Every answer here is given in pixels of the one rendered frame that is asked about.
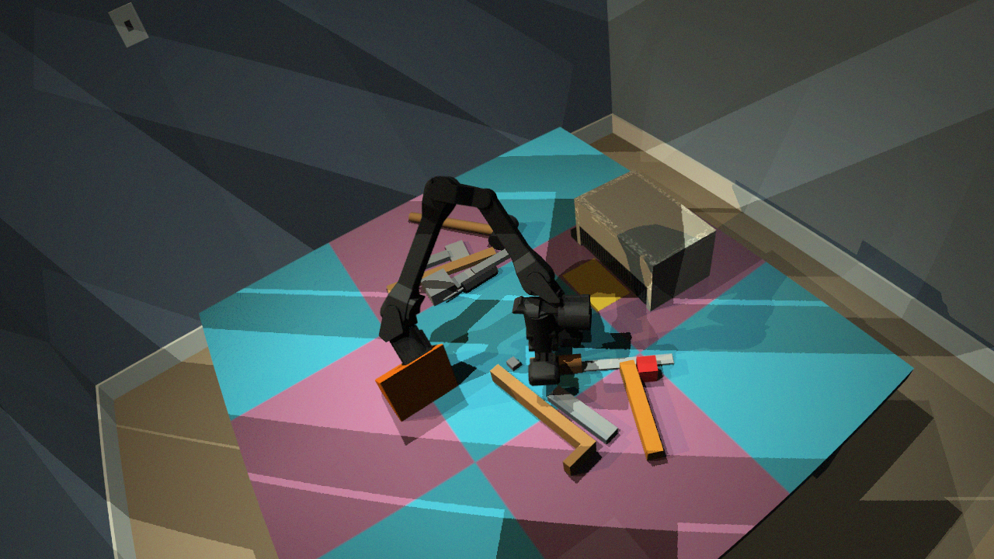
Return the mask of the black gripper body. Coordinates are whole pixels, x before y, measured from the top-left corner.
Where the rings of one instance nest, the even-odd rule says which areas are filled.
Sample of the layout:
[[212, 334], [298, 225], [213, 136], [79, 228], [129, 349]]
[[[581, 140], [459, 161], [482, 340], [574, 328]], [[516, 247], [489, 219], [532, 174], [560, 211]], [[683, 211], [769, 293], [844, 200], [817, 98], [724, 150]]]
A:
[[536, 362], [528, 365], [529, 382], [532, 387], [560, 383], [560, 364], [556, 362], [556, 355], [551, 352], [553, 350], [551, 339], [556, 339], [556, 314], [554, 314], [554, 326], [549, 332], [535, 334], [527, 329], [529, 352], [535, 352], [536, 359]]

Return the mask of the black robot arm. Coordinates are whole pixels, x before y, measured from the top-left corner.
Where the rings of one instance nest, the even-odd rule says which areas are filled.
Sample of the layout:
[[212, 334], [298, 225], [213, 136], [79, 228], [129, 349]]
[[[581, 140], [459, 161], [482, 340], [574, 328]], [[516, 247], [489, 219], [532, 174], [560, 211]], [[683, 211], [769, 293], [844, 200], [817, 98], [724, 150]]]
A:
[[443, 221], [456, 205], [477, 207], [481, 211], [510, 255], [524, 291], [529, 296], [539, 296], [515, 298], [512, 313], [524, 314], [528, 331], [535, 334], [549, 332], [556, 314], [556, 339], [551, 339], [551, 349], [578, 348], [583, 339], [582, 330], [592, 329], [590, 295], [565, 296], [554, 279], [554, 270], [528, 245], [492, 189], [460, 184], [452, 176], [438, 176], [426, 182], [418, 232], [400, 279], [381, 308], [379, 337], [390, 341], [402, 366], [433, 349], [417, 325], [416, 315], [420, 314], [420, 305], [425, 300], [425, 296], [420, 296], [419, 284]]

